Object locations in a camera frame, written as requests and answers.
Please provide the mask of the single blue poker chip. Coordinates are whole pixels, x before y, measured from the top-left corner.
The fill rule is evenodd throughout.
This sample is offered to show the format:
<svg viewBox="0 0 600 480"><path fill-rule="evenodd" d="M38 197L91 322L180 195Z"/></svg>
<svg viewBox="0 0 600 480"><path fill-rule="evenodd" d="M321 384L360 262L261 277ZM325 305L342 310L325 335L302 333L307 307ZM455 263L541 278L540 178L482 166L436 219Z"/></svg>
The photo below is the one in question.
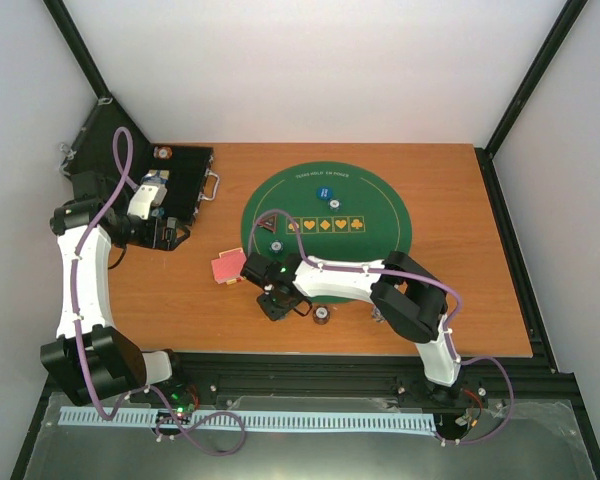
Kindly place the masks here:
<svg viewBox="0 0 600 480"><path fill-rule="evenodd" d="M270 243L270 250L273 253L280 253L284 248L284 245L281 241L279 240L274 240Z"/></svg>

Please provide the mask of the red playing card deck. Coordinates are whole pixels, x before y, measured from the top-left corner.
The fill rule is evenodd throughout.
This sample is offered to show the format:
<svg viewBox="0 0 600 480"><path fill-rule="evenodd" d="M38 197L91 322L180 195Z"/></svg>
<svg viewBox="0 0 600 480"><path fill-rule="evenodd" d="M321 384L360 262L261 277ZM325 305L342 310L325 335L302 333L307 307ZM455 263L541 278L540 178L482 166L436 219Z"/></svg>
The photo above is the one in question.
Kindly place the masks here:
<svg viewBox="0 0 600 480"><path fill-rule="evenodd" d="M246 262L246 255L242 248L231 249L219 253L219 256L211 261L214 280L218 284L235 284L241 282L242 268Z"/></svg>

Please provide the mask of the triangular dealer button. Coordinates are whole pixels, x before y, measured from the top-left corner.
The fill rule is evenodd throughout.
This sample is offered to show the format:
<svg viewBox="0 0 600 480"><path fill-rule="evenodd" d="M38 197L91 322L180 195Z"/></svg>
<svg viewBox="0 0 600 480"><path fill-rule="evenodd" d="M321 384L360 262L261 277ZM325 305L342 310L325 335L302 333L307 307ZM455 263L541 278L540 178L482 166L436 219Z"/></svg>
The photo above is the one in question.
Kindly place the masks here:
<svg viewBox="0 0 600 480"><path fill-rule="evenodd" d="M275 234L277 232L278 215L276 213L267 214L259 218L256 225L270 233Z"/></svg>

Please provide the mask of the dark red chip stack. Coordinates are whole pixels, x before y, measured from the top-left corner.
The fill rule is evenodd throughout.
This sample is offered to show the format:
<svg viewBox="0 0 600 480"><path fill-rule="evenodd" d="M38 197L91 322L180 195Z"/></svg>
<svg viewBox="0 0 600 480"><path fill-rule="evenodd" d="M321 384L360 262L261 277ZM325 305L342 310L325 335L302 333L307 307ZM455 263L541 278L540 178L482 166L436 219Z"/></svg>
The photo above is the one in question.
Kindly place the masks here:
<svg viewBox="0 0 600 480"><path fill-rule="evenodd" d="M313 321L318 325L325 325L330 320L329 308L325 305L318 305L313 310Z"/></svg>

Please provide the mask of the single white blue chip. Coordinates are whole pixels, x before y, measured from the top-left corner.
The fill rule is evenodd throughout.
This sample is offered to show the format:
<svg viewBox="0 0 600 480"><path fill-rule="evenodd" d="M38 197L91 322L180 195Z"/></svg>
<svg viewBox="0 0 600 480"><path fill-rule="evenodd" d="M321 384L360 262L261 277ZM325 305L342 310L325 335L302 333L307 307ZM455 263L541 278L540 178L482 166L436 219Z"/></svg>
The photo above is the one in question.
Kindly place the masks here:
<svg viewBox="0 0 600 480"><path fill-rule="evenodd" d="M328 202L328 205L332 211L338 211L340 209L341 202L338 199L333 198Z"/></svg>

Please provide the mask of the blue small blind button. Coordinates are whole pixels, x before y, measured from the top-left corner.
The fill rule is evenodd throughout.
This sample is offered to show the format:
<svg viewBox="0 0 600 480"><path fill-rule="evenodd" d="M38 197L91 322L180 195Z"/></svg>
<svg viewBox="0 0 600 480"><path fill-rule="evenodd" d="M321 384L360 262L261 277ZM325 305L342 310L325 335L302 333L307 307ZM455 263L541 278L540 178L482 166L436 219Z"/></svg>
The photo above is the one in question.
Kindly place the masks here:
<svg viewBox="0 0 600 480"><path fill-rule="evenodd" d="M329 186L320 186L316 190L316 197L325 202L329 202L333 198L333 189Z"/></svg>

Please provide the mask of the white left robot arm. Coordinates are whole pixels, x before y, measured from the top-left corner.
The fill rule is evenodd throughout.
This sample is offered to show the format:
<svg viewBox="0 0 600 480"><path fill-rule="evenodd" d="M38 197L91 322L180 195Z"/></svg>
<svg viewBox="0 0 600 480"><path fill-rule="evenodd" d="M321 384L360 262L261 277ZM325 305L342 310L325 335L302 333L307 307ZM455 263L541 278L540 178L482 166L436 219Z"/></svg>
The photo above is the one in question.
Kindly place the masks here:
<svg viewBox="0 0 600 480"><path fill-rule="evenodd" d="M176 354L143 352L115 326L108 278L113 247L172 251L190 235L161 207L168 175L151 171L136 188L95 172L73 180L74 197L50 220L63 263L63 301L56 338L40 349L49 376L77 406L152 385L166 402L188 390Z"/></svg>

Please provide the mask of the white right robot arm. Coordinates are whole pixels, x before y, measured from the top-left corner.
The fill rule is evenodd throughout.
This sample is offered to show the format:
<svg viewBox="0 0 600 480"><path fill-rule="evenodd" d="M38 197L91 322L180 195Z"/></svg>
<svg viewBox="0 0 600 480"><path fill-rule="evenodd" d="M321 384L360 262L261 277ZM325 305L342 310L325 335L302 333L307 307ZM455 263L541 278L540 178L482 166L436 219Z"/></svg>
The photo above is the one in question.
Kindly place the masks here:
<svg viewBox="0 0 600 480"><path fill-rule="evenodd" d="M394 333L416 345L429 382L451 387L458 379L461 360L451 339L447 297L460 307L459 295L403 252L363 262L301 254L278 261L253 252L241 276L262 289L257 302L272 321L319 297L371 304Z"/></svg>

